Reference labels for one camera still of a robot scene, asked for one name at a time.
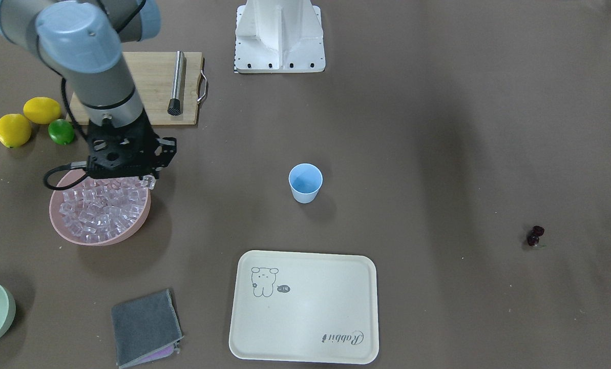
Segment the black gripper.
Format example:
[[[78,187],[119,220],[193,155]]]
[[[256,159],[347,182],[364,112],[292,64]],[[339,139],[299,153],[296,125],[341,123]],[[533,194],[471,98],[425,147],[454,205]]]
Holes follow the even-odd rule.
[[[177,153],[176,138],[157,135],[144,111],[120,128],[110,119],[103,119],[100,125],[90,121],[87,139],[86,174],[90,178],[158,178]]]

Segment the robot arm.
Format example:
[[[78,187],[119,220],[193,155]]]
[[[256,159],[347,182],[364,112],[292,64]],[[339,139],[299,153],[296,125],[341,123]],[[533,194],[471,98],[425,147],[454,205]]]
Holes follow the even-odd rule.
[[[158,178],[169,165],[177,141],[153,130],[122,51],[160,28],[155,1],[0,1],[0,35],[59,73],[88,115],[88,158],[46,177]]]

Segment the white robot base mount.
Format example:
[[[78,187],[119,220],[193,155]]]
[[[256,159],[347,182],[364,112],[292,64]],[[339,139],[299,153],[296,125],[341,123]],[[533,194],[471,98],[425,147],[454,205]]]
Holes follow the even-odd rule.
[[[236,11],[234,71],[318,73],[326,69],[321,9],[310,1],[247,1]]]

